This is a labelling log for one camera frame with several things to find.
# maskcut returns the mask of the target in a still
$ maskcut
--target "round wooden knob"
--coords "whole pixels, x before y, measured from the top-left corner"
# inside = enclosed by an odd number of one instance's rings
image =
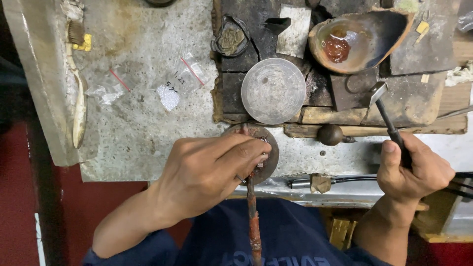
[[[343,140],[342,129],[335,124],[326,124],[317,132],[317,139],[327,146],[335,146]]]

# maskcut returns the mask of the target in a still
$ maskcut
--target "clay bowl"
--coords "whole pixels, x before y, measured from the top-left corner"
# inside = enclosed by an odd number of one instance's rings
[[[308,37],[310,51],[334,72],[362,72],[379,65],[401,44],[413,17],[413,13],[396,9],[344,14],[312,28]]]

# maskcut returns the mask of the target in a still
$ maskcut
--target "jeweler's workbench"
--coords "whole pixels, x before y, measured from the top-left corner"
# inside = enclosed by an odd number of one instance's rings
[[[184,137],[219,136],[229,127],[224,122],[214,123],[212,117],[214,104],[210,91],[214,89],[213,80],[218,72],[209,57],[210,41],[214,39],[210,0],[178,0],[162,9],[152,8],[142,0],[84,0],[87,7],[84,23],[86,32],[92,35],[92,49],[74,56],[87,82],[94,84],[98,75],[121,65],[139,84],[105,110],[101,110],[93,98],[88,98],[84,141],[81,148],[74,149],[71,132],[77,85],[65,64],[65,18],[60,2],[3,1],[56,165],[80,163],[84,181],[156,180],[174,141]],[[473,58],[471,41],[470,37],[459,36],[454,42],[458,65]],[[211,81],[168,112],[155,89],[166,83],[164,76],[184,51],[192,53]],[[445,87],[439,115],[467,107],[470,88],[470,83]],[[385,134],[385,129],[371,128],[357,134],[359,128],[346,126],[344,133],[347,130],[354,136],[371,136],[357,138],[356,143],[328,147],[313,138],[313,125],[297,127],[268,128],[280,149],[273,177],[376,172],[379,144],[387,139],[380,136]],[[466,129],[466,115],[461,115],[434,122],[422,130],[452,135],[420,134],[419,137],[456,171],[473,171],[469,156],[473,133],[467,133]],[[269,194],[280,189],[277,182],[267,182],[264,190]],[[334,189],[324,195],[324,200],[343,198],[349,191],[351,203],[367,206],[382,195],[375,182],[362,181],[356,190],[346,189],[351,186],[338,185],[340,192]]]

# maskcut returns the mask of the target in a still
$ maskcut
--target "hand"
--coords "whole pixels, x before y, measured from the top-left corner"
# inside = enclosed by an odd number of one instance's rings
[[[390,198],[400,203],[417,204],[421,198],[447,187],[455,171],[447,160],[434,153],[413,134],[400,134],[412,157],[412,171],[400,166],[399,146],[386,140],[383,142],[377,181]]]
[[[206,212],[241,183],[237,174],[246,178],[270,151],[271,145],[242,134],[177,140],[148,189],[155,218],[169,227]]]

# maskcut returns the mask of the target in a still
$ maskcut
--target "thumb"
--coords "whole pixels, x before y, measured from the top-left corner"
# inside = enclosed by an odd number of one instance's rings
[[[401,164],[401,149],[390,140],[383,142],[381,150],[381,166],[378,170],[378,176],[389,177],[399,173],[399,165]]]

